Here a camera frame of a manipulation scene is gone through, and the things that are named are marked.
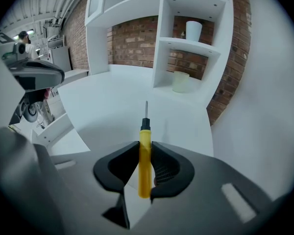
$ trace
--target white cup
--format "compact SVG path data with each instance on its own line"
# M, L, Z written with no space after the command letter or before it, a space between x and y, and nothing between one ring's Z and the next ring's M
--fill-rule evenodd
M175 71L172 90L179 93L186 92L189 76L187 73Z
M198 42L202 25L199 22L188 21L186 23L186 40Z

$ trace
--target yellow screwdriver handle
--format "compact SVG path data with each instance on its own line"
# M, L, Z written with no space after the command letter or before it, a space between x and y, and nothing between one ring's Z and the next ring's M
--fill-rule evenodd
M139 132L138 195L149 198L151 192L151 131Z

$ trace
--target screwdriver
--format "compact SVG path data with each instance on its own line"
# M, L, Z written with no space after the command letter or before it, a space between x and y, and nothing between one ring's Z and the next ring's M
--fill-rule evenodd
M138 195L149 198L151 191L151 131L146 101L145 118L139 132Z

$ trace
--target ceiling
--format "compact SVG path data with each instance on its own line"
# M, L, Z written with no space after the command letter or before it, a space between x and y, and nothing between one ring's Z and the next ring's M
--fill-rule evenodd
M55 16L59 19L62 12L67 12L63 16L68 17L78 2L79 0L16 0L3 17L0 32L13 38L22 30L33 29L34 33L30 35L30 40L37 48L43 48L46 46L43 26L50 26L54 29L53 32L58 32L59 23L62 24L65 20L55 20Z

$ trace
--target white countertop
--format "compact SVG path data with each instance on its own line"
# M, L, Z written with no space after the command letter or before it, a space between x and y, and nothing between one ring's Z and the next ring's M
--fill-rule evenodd
M138 141L147 100L152 141L213 156L206 109L163 96L151 87L151 77L150 68L112 66L109 72L58 90L70 121L90 150Z

